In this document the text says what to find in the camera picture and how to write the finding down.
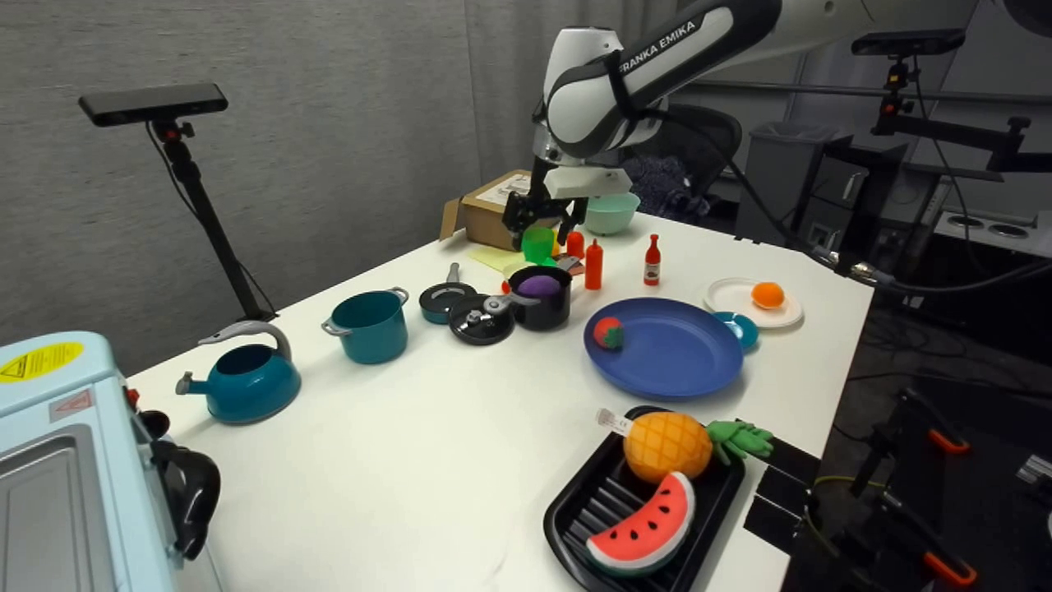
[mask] blue plate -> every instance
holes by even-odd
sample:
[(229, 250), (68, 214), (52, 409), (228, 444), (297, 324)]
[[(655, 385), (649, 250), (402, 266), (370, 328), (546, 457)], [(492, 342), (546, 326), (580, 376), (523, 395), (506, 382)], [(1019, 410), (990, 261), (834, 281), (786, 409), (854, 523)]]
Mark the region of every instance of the blue plate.
[[(602, 350), (593, 326), (616, 317), (620, 350)], [(722, 391), (742, 371), (742, 344), (710, 313), (676, 298), (620, 298), (585, 326), (596, 367), (620, 391), (650, 400), (690, 400)]]

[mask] bowl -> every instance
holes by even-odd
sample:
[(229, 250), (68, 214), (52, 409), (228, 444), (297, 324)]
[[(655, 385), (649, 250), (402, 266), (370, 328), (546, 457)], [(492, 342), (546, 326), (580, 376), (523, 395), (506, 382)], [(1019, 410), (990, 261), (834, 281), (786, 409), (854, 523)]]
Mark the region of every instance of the bowl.
[(625, 234), (641, 199), (637, 194), (602, 194), (588, 201), (585, 229), (588, 234)]

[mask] teal kettle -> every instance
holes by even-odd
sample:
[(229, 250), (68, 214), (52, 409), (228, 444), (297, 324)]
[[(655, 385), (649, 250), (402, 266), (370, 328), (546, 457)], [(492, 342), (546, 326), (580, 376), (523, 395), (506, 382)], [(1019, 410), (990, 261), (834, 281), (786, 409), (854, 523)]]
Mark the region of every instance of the teal kettle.
[(208, 376), (208, 382), (193, 382), (187, 371), (175, 391), (178, 395), (205, 395), (208, 410), (221, 423), (256, 423), (282, 410), (299, 395), (299, 371), (291, 366), (289, 339), (270, 324), (232, 324), (199, 344), (228, 342), (236, 336), (273, 336), (270, 344), (239, 344), (221, 355)]

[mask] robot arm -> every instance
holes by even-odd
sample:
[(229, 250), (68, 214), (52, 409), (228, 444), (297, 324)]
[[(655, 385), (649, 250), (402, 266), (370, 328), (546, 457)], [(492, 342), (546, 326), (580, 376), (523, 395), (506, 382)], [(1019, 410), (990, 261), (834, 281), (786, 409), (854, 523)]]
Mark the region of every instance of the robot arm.
[(628, 51), (613, 29), (562, 29), (537, 114), (528, 194), (511, 199), (504, 224), (518, 237), (528, 224), (559, 216), (562, 239), (585, 216), (588, 199), (628, 189), (625, 171), (593, 167), (596, 159), (655, 138), (658, 120), (649, 109), (694, 76), (849, 39), (897, 5), (904, 0), (698, 0)]

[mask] cardboard box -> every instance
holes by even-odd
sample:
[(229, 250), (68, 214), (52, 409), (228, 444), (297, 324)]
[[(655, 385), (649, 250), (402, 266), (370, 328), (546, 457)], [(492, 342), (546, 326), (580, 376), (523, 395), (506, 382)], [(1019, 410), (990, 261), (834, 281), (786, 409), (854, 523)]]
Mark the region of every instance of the cardboard box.
[(448, 201), (441, 209), (437, 237), (445, 239), (462, 228), (470, 243), (517, 250), (514, 234), (504, 228), (504, 203), (514, 192), (517, 194), (528, 192), (528, 171), (501, 176), (491, 185), (482, 185), (462, 199)]

